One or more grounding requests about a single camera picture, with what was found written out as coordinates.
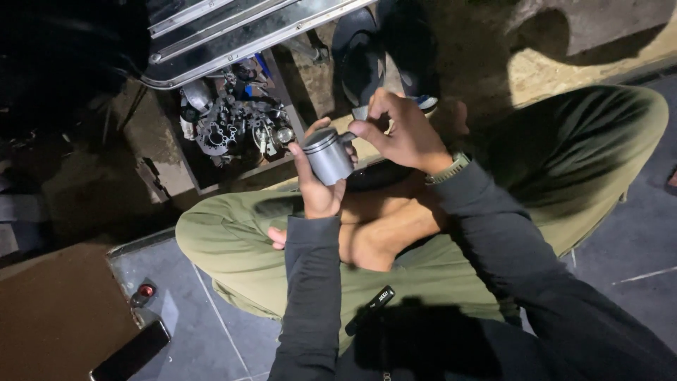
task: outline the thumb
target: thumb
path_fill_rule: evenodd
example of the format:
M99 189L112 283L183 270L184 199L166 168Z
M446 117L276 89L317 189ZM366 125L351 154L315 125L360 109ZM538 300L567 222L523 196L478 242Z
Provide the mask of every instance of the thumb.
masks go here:
M376 148L382 154L390 144L390 136L382 133L373 123L365 121L353 121L348 126L348 130L371 143L372 146L374 146L374 148Z
M310 166L310 161L308 161L308 157L301 147L296 143L290 143L288 147L294 155L294 165L296 166L299 175L299 184L312 181L315 178L315 175L313 175L313 168Z

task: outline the olive green pants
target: olive green pants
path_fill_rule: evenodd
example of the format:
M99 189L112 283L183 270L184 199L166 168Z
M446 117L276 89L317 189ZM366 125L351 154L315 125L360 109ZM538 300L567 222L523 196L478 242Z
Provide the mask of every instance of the olive green pants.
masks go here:
M589 235L627 191L668 123L663 97L641 87L594 86L561 94L473 130L475 159L508 189L561 256ZM181 250L213 278L229 303L279 319L286 306L284 252L270 226L285 228L302 209L299 193L219 195L186 212L176 226ZM472 317L499 319L501 308L447 234L399 257L377 273L341 266L343 326L390 285L424 304L454 304ZM342 329L341 349L350 339Z

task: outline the black phone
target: black phone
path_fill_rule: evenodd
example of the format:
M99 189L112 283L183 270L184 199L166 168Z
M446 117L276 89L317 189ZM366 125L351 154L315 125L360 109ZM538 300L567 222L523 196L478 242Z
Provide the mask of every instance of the black phone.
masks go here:
M127 381L169 343L169 333L155 320L101 365L89 372L91 381Z

